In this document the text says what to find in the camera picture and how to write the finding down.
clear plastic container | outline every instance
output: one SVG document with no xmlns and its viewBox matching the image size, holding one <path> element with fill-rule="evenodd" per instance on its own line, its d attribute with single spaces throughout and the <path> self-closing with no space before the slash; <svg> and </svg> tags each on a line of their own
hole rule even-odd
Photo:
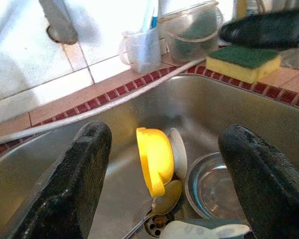
<svg viewBox="0 0 299 239">
<path fill-rule="evenodd" d="M 218 49 L 218 28 L 222 17 L 218 2 L 211 1 L 170 13 L 159 19 L 174 60 L 187 62 Z"/>
<path fill-rule="evenodd" d="M 119 48 L 121 61 L 139 73 L 157 70 L 161 64 L 157 27 L 136 34 L 124 33 L 123 36 Z"/>
</svg>

yellow bowl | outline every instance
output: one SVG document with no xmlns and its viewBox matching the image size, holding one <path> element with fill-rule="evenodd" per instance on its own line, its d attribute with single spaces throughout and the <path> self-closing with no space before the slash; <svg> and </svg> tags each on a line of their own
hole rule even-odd
<svg viewBox="0 0 299 239">
<path fill-rule="evenodd" d="M 165 184 L 174 174 L 174 157 L 164 132 L 154 128 L 137 128 L 136 136 L 144 180 L 152 197 L 165 194 Z"/>
</svg>

sponge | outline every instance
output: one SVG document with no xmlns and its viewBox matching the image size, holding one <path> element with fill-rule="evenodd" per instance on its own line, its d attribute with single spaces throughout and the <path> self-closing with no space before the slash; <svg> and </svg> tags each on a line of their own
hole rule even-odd
<svg viewBox="0 0 299 239">
<path fill-rule="evenodd" d="M 278 51 L 231 45 L 211 52 L 206 68 L 252 84 L 280 68 L 280 63 Z"/>
</svg>

stainless steel bowl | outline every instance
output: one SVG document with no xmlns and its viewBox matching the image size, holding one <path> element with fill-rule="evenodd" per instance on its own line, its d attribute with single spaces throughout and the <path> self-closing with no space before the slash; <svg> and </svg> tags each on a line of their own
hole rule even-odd
<svg viewBox="0 0 299 239">
<path fill-rule="evenodd" d="M 218 152 L 193 162 L 186 177 L 185 193 L 202 218 L 247 221 L 231 176 Z"/>
</svg>

stainless steel sink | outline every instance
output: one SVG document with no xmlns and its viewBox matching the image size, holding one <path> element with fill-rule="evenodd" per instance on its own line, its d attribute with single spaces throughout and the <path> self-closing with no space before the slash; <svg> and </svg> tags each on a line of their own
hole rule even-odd
<svg viewBox="0 0 299 239">
<path fill-rule="evenodd" d="M 89 119 L 38 136 L 0 157 L 0 230 L 38 177 L 81 126 L 102 120 L 112 130 L 112 156 L 90 239 L 119 239 L 150 208 L 136 145 L 140 126 L 177 128 L 189 164 L 218 151 L 219 133 L 242 124 L 280 148 L 299 168 L 299 109 L 200 76 L 177 76 L 138 98 Z M 198 218 L 182 195 L 175 218 Z M 138 238 L 152 238 L 144 228 Z"/>
</svg>

